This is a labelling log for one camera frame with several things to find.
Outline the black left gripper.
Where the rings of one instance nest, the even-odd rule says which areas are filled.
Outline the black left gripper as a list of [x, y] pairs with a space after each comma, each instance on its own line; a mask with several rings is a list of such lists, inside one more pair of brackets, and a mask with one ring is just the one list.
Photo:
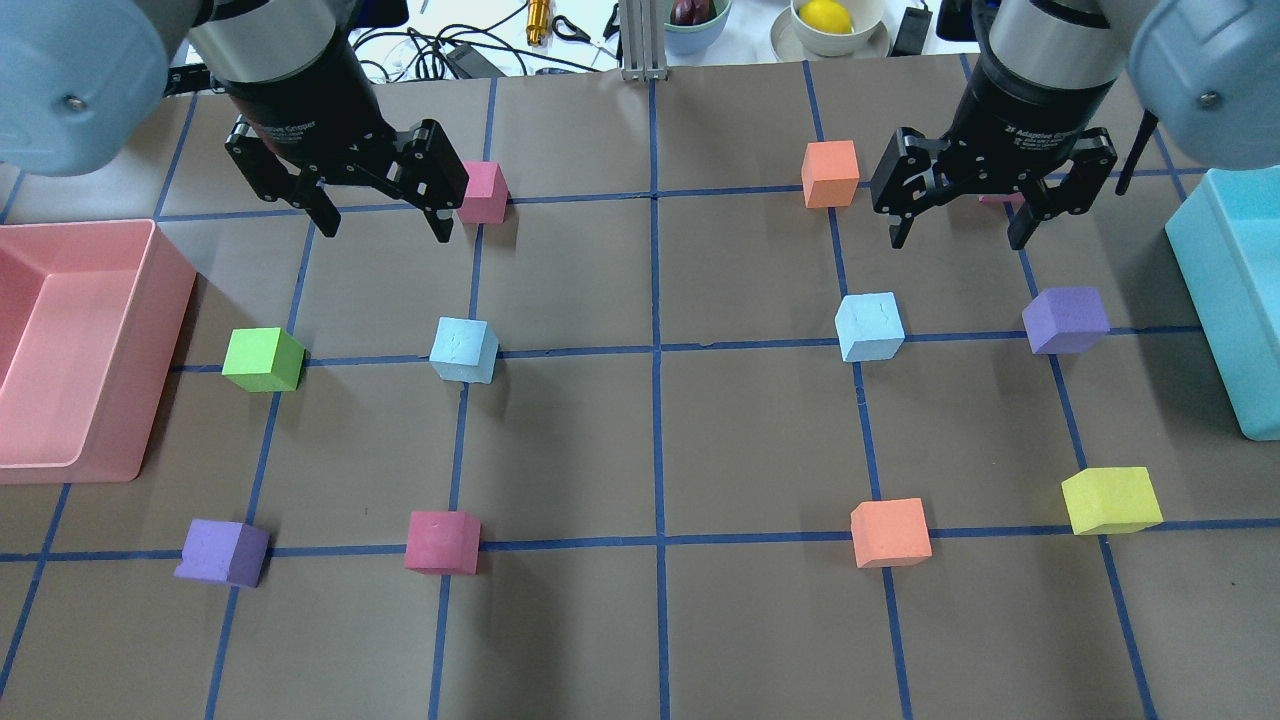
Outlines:
[[296, 208], [333, 238], [340, 213], [324, 183], [369, 187], [417, 206], [436, 242], [451, 242], [468, 183], [454, 145], [434, 118], [390, 124], [344, 38], [282, 79], [223, 86], [250, 128], [225, 147], [259, 197], [296, 196]]

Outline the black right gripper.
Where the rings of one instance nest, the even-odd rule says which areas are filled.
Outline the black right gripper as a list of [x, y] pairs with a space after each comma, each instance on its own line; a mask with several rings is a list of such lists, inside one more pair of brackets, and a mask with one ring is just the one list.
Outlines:
[[891, 247], [905, 246], [916, 215], [961, 195], [1021, 195], [1007, 227], [1014, 251], [1042, 223], [1089, 210], [1117, 160], [1108, 132], [1091, 126], [1112, 86], [1038, 85], [982, 53], [948, 128], [929, 137], [900, 127], [877, 164], [872, 204], [888, 218]]

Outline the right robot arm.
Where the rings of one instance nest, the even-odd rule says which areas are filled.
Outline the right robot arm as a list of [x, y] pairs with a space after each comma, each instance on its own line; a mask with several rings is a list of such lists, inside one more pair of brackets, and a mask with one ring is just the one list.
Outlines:
[[1024, 249], [1043, 222], [1089, 211], [1114, 170], [1126, 191], [1165, 128], [1194, 163], [1277, 164], [1275, 1], [970, 3], [980, 55], [948, 129], [902, 127], [870, 179], [901, 249], [932, 208], [1018, 193]]

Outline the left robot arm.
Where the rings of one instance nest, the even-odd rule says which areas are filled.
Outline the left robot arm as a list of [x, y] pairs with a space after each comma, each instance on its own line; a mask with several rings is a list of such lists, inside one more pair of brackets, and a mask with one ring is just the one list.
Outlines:
[[3, 160], [49, 177], [101, 169], [189, 44], [239, 113], [224, 147], [256, 196], [333, 237], [326, 188], [367, 187], [421, 210], [444, 243], [468, 173], [436, 120], [384, 119], [349, 41], [406, 17], [402, 1], [5, 1]]

